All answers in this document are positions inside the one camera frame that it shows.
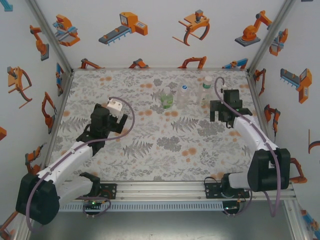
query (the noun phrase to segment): floral tablecloth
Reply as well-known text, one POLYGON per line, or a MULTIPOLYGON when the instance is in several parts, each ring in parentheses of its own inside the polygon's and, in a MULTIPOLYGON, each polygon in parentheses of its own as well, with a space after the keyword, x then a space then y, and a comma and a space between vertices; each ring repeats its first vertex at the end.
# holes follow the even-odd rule
MULTIPOLYGON (((90 122, 96 103, 121 97, 134 111, 135 126, 124 138, 107 141, 94 157, 80 165, 69 180, 89 172, 102 181, 200 181, 249 167, 251 153, 240 134, 225 123, 210 122, 209 108, 196 103, 205 76, 221 76, 228 89, 239 89, 243 107, 256 116, 244 71, 204 70, 78 70, 74 74, 50 163, 68 150, 90 122), (185 109, 161 107, 160 93, 175 94, 186 84, 191 95, 185 109)), ((132 123, 131 112, 123 132, 132 123)))

